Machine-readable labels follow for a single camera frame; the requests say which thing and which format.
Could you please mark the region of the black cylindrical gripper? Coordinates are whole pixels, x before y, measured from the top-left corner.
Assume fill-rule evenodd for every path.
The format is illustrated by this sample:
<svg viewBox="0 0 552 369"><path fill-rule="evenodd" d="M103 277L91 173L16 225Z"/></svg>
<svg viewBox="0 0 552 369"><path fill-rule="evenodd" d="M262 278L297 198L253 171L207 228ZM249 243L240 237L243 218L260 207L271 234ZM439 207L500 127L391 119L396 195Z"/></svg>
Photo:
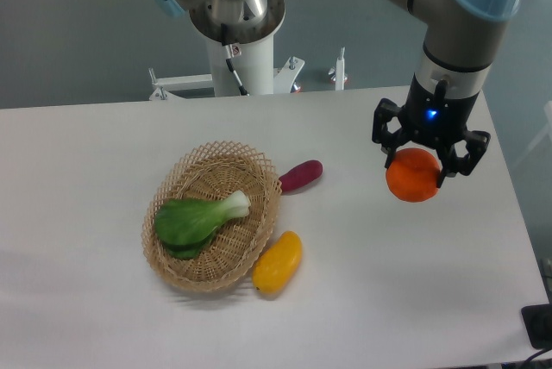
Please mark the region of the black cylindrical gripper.
<svg viewBox="0 0 552 369"><path fill-rule="evenodd" d="M386 155L384 164L388 169L397 150L413 142L434 148L441 162L436 186L442 187L446 178L457 174L469 176L486 153L491 135L486 131L469 130L467 121L479 93L471 97L448 98L449 85L439 82L427 90L414 75L405 101L399 107L395 102L382 98L373 114L372 141L379 144ZM396 119L398 129L391 131L389 123ZM459 156L456 144L464 142L465 153Z"/></svg>

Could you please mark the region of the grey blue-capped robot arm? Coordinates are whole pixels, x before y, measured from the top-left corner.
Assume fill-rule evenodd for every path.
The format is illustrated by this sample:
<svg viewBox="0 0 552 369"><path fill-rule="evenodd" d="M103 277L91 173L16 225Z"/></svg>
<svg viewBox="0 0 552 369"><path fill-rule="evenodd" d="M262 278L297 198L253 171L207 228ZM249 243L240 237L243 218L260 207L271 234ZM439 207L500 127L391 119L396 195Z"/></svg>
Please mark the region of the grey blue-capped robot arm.
<svg viewBox="0 0 552 369"><path fill-rule="evenodd" d="M287 93L292 82L273 66L273 37L283 0L154 0L169 16L188 15L207 43L217 96ZM423 53L403 105L382 99L372 139L386 154L413 142L436 152L438 179L469 175L490 136L467 128L520 0L389 0L424 22Z"/></svg>

